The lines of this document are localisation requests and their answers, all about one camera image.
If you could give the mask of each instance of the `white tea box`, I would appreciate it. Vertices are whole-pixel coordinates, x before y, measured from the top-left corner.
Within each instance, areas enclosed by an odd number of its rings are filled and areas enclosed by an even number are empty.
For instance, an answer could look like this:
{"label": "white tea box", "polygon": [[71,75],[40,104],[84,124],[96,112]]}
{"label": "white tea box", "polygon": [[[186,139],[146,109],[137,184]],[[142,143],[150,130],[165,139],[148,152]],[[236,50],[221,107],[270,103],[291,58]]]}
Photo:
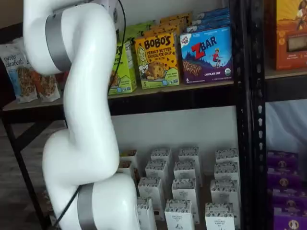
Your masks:
{"label": "white tea box", "polygon": [[142,177],[138,187],[140,197],[152,199],[155,219],[165,220],[165,199],[162,190],[161,178]]}
{"label": "white tea box", "polygon": [[185,160],[175,162],[174,176],[175,179],[195,178],[196,182],[198,183],[195,171],[195,161]]}
{"label": "white tea box", "polygon": [[210,184],[212,202],[216,204],[232,203],[235,227],[241,229],[238,183],[233,180],[212,180]]}
{"label": "white tea box", "polygon": [[205,220],[208,230],[235,230],[232,204],[207,203]]}
{"label": "white tea box", "polygon": [[179,150],[179,160],[193,160],[195,161],[195,171],[197,179],[202,187],[203,184],[203,175],[202,175],[202,163],[199,157],[199,148],[198,147],[185,147]]}
{"label": "white tea box", "polygon": [[165,218],[168,230],[195,230],[190,200],[168,200]]}
{"label": "white tea box", "polygon": [[164,160],[149,161],[145,167],[146,175],[148,177],[160,177],[162,180],[162,189],[166,199],[172,197],[171,183],[168,178],[167,162]]}
{"label": "white tea box", "polygon": [[225,161],[233,161],[239,164],[239,154],[238,149],[230,148],[224,150],[217,150],[215,152],[216,163],[222,163]]}
{"label": "white tea box", "polygon": [[174,200],[190,200],[195,224],[200,223],[200,200],[195,179],[175,179],[172,186]]}
{"label": "white tea box", "polygon": [[168,167],[168,178],[169,182],[172,183],[174,179],[174,158],[172,155],[172,150],[170,148],[157,148],[154,149],[150,155],[151,160],[164,160],[167,162]]}
{"label": "white tea box", "polygon": [[137,198],[137,209],[141,230],[157,230],[151,198]]}
{"label": "white tea box", "polygon": [[120,153],[121,161],[130,161],[133,166],[134,177],[136,182],[140,181],[140,177],[143,176],[144,168],[141,167],[141,159],[138,155],[137,150],[128,150]]}
{"label": "white tea box", "polygon": [[239,174],[238,163],[232,161],[216,163],[214,165],[214,178],[216,180],[227,179],[227,180],[237,181],[238,193],[239,193],[239,205],[241,207],[240,174]]}
{"label": "white tea box", "polygon": [[135,181],[134,169],[130,161],[119,161],[118,173],[124,173]]}

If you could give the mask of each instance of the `green snack box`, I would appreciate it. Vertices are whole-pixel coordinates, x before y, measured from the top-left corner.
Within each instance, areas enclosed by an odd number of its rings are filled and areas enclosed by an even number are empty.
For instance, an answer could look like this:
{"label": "green snack box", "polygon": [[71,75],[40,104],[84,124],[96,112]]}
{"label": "green snack box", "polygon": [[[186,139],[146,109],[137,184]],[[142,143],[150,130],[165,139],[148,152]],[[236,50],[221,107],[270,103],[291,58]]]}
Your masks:
{"label": "green snack box", "polygon": [[[125,42],[130,41],[131,43],[131,51],[132,51],[132,59],[134,64],[134,69],[138,70],[138,60],[136,57],[136,51],[135,51],[135,39],[138,37],[143,36],[144,31],[149,30],[151,25],[155,24],[155,20],[147,21],[144,23],[139,23],[136,25],[130,25],[126,27],[126,33],[125,33]],[[119,38],[122,40],[123,38],[123,31],[119,33]],[[138,79],[140,78],[140,74],[137,71],[136,76]]]}
{"label": "green snack box", "polygon": [[[115,62],[113,65],[112,75],[115,74],[118,65],[120,49],[121,49],[121,42],[117,44],[117,51],[115,56]],[[109,95],[130,93],[133,92],[136,88],[137,84],[136,84],[135,69],[131,54],[131,44],[130,42],[125,42],[118,71],[112,82]]]}

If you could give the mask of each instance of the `robotic arm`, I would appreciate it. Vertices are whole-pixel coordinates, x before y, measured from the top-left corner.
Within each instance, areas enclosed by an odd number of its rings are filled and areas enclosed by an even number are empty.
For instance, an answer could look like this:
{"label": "robotic arm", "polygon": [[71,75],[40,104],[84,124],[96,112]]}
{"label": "robotic arm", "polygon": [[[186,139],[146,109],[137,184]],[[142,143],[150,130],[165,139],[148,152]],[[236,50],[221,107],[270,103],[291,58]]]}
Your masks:
{"label": "robotic arm", "polygon": [[63,96],[68,129],[54,133],[43,153],[43,174],[63,230],[139,230],[133,180],[116,174],[118,144],[107,103],[116,53],[112,17],[79,0],[24,0],[24,43],[41,74],[70,69]]}

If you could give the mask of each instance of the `black cable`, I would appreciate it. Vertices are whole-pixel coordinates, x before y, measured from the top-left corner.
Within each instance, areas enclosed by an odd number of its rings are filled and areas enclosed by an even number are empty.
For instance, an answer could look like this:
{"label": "black cable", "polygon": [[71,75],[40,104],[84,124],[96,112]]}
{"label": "black cable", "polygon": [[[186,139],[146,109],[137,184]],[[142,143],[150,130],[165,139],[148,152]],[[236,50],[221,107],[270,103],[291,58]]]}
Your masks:
{"label": "black cable", "polygon": [[120,65],[121,55],[123,53],[123,48],[124,48],[124,43],[125,43],[126,15],[125,15],[125,10],[124,10],[123,4],[121,4],[120,0],[118,0],[118,2],[120,4],[120,6],[121,6],[121,10],[123,11],[123,15],[124,15],[124,34],[123,34],[123,38],[122,38],[122,41],[121,41],[121,51],[120,51],[120,54],[119,54],[119,59],[118,59],[117,67],[116,67],[116,70],[114,72],[114,75],[111,76],[111,80],[110,80],[109,87],[108,87],[108,90],[107,90],[107,94],[108,95],[109,95],[109,91],[110,91],[111,86],[112,86],[112,84],[114,82],[115,76],[117,74],[117,71],[118,71],[118,68],[119,68],[119,65]]}
{"label": "black cable", "polygon": [[[120,0],[118,0],[118,1],[119,1],[120,6],[121,6],[121,9],[122,9],[122,11],[123,11],[123,15],[124,15],[124,34],[123,34],[123,40],[122,40],[122,43],[121,43],[121,51],[120,51],[120,54],[119,54],[118,64],[117,64],[117,67],[116,67],[116,70],[115,70],[115,74],[114,74],[112,80],[110,81],[110,85],[109,85],[109,88],[108,88],[108,90],[107,90],[107,94],[109,94],[111,85],[112,85],[112,83],[113,83],[113,81],[114,81],[114,78],[115,78],[115,76],[116,76],[116,74],[117,74],[117,71],[118,71],[118,68],[119,68],[119,64],[120,64],[120,60],[121,60],[121,55],[122,55],[122,53],[123,53],[124,41],[125,41],[125,33],[126,33],[126,15],[125,15],[125,10],[124,10],[123,5],[121,4],[121,1],[120,1]],[[76,196],[77,196],[77,194],[79,193],[79,191],[81,190],[81,188],[82,188],[82,185],[80,185],[80,186],[77,188],[77,190],[75,191],[75,193],[73,194],[73,196],[72,196],[71,199],[69,200],[68,204],[65,206],[65,208],[64,208],[64,210],[63,210],[63,212],[62,212],[62,214],[61,214],[60,217],[57,219],[56,223],[55,223],[53,226],[50,226],[50,227],[48,228],[48,230],[55,230],[55,229],[56,229],[57,225],[59,224],[59,222],[61,221],[61,219],[63,218],[63,216],[65,215],[65,213],[66,213],[67,210],[69,209],[69,207],[71,206],[73,200],[76,198]]]}

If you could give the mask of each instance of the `blue snack box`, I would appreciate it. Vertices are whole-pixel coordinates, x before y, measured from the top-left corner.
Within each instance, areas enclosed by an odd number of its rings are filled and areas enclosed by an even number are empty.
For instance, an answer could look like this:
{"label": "blue snack box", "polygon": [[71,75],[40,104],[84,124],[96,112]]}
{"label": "blue snack box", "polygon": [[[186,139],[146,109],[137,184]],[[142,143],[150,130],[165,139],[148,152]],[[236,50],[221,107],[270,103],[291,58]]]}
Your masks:
{"label": "blue snack box", "polygon": [[180,36],[184,82],[230,81],[233,75],[230,27]]}
{"label": "blue snack box", "polygon": [[206,23],[209,23],[209,22],[214,22],[214,21],[218,21],[218,20],[225,20],[225,19],[230,19],[230,14],[225,14],[225,15],[221,15],[221,16],[217,16],[217,17],[213,17],[213,18],[205,18],[205,19],[201,19],[201,20],[194,20],[194,21],[192,21],[192,25],[206,24]]}
{"label": "blue snack box", "polygon": [[229,8],[220,8],[220,9],[216,9],[216,10],[213,10],[213,11],[207,11],[207,12],[199,13],[195,16],[195,20],[209,18],[209,17],[221,16],[221,15],[224,15],[224,14],[229,14]]}
{"label": "blue snack box", "polygon": [[206,24],[200,24],[200,25],[192,25],[187,28],[187,33],[194,33],[217,27],[229,26],[229,25],[230,25],[230,19],[208,22]]}

